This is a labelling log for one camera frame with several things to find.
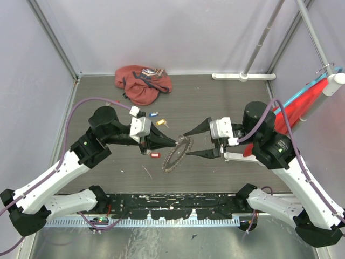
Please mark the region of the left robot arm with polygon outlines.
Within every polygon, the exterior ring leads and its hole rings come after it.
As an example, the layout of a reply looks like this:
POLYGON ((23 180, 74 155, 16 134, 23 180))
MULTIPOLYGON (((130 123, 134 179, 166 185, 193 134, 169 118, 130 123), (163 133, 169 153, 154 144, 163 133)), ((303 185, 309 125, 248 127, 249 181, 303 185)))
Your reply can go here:
POLYGON ((1 192, 9 218, 22 237, 41 230, 48 221, 72 213, 92 211, 101 214, 109 198, 100 186, 90 186, 78 193, 57 196, 57 191, 88 172, 111 155, 109 145, 139 147, 146 151, 176 146, 143 112, 123 125, 114 108, 102 106, 88 120, 89 128, 60 160, 42 175, 16 190, 1 192))

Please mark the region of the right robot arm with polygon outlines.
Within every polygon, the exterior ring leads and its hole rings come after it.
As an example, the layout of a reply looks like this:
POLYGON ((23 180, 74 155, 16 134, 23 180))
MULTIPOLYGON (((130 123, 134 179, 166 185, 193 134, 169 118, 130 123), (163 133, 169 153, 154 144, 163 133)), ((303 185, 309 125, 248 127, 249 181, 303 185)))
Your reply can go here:
POLYGON ((284 221, 313 247, 335 245, 343 238, 344 209, 330 198, 307 169, 292 135, 274 129, 275 119, 274 112, 261 101, 245 106, 241 124, 232 123, 229 117, 207 118, 186 135, 210 132, 215 147, 191 152, 191 155, 208 159, 223 156, 229 160, 228 147, 252 144, 253 161, 277 175, 299 204, 293 205, 248 183, 236 193, 237 208, 244 213, 259 210, 284 221))

